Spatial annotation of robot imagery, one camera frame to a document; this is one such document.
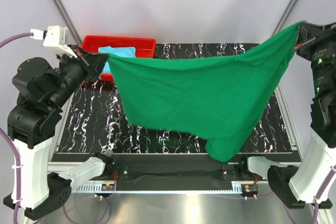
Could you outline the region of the green t-shirt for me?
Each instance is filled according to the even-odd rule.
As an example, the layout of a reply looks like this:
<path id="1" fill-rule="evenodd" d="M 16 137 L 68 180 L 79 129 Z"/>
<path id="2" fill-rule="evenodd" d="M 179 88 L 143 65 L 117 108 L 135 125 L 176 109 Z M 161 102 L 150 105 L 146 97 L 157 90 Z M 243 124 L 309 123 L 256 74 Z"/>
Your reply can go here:
<path id="1" fill-rule="evenodd" d="M 260 121 L 298 35 L 294 23 L 238 55 L 168 60 L 110 54 L 108 64 L 130 124 L 198 136 L 212 159 L 226 162 Z"/>

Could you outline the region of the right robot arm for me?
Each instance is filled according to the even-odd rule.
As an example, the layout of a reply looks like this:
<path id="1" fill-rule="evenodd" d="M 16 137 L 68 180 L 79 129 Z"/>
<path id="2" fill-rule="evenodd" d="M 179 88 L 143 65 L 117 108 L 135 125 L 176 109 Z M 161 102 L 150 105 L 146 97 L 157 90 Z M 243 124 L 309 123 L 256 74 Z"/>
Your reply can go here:
<path id="1" fill-rule="evenodd" d="M 290 209 L 307 204 L 330 209 L 328 198 L 335 180 L 335 23 L 301 22 L 294 46 L 298 56 L 311 63 L 314 98 L 311 104 L 310 143 L 300 166 L 280 165 L 262 156 L 251 156 L 238 167 L 239 176 L 258 175 Z"/>

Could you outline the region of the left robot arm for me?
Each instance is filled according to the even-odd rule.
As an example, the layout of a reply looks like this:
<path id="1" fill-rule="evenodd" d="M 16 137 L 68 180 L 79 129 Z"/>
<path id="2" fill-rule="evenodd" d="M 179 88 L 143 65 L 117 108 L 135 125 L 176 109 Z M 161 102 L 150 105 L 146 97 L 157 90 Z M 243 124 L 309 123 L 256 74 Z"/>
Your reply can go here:
<path id="1" fill-rule="evenodd" d="M 74 56 L 59 56 L 58 68 L 44 58 L 30 58 L 12 79 L 19 96 L 7 118 L 5 139 L 14 151 L 16 181 L 3 202 L 13 210 L 23 208 L 25 217 L 33 221 L 61 208 L 71 192 L 87 181 L 113 175 L 113 160 L 102 153 L 92 153 L 85 162 L 61 173 L 47 171 L 62 107 L 83 82 L 100 78 L 109 58 L 76 45 L 70 49 Z"/>

